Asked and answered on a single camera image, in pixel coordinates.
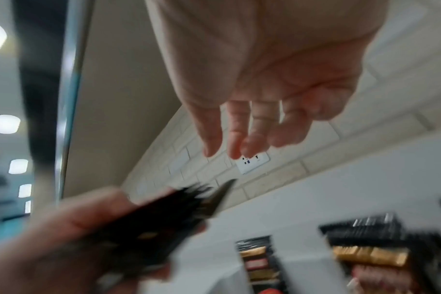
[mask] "human hand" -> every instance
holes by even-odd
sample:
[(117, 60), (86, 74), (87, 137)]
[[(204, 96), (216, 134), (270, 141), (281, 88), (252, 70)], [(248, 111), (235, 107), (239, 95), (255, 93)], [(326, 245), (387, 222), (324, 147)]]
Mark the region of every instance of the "human hand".
[(146, 2), (205, 156), (221, 145), (220, 105), (226, 103), (233, 159), (297, 144), (313, 120), (340, 113), (387, 6), (386, 0)]
[[(103, 274), (98, 252), (91, 250), (51, 260), (43, 257), (136, 208), (116, 188), (99, 189), (79, 199), (70, 199), (20, 236), (0, 244), (0, 293), (92, 293), (96, 280)], [(167, 264), (151, 278), (166, 280), (169, 275)], [(138, 279), (129, 279), (107, 293), (135, 293), (138, 283)]]

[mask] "person's left hand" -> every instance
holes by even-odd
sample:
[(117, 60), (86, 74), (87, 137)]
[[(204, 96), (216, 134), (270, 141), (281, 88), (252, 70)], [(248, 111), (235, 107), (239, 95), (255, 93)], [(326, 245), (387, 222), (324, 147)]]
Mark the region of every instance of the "person's left hand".
[[(0, 243), (0, 293), (49, 294), (91, 293), (103, 274), (95, 252), (70, 258), (45, 259), (61, 245), (138, 208), (117, 188), (103, 188), (71, 199), (23, 234)], [(166, 280), (170, 264), (151, 278)], [(127, 280), (109, 294), (135, 293), (139, 280)]]

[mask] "red round object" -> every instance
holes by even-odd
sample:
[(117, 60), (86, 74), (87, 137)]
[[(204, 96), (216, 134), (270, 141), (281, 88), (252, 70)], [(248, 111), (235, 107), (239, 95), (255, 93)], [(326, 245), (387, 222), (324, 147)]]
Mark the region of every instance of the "red round object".
[(277, 289), (269, 288), (259, 292), (259, 294), (283, 294), (283, 293)]

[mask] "wall socket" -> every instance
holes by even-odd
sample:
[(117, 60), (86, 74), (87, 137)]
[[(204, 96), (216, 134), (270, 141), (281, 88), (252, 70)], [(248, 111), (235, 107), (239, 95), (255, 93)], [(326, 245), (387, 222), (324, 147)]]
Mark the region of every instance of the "wall socket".
[(269, 161), (269, 156), (266, 152), (258, 153), (257, 155), (247, 158), (247, 157), (240, 157), (240, 159), (237, 159), (235, 161), (236, 166), (238, 167), (238, 170), (241, 174), (246, 174), (247, 172), (265, 164)]

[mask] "brick wall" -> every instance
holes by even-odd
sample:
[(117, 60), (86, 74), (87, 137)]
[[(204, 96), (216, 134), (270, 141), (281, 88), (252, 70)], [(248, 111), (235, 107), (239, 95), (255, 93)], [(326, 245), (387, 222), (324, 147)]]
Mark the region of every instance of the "brick wall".
[[(241, 175), (225, 153), (205, 158), (186, 111), (180, 108), (123, 184), (141, 200), (164, 186), (197, 181), (218, 186), (237, 178), (224, 209), (441, 127), (441, 0), (395, 0), (370, 45), (364, 72), (344, 113), (316, 122), (297, 146), (271, 148), (270, 161)], [(225, 109), (222, 128), (227, 129)]]

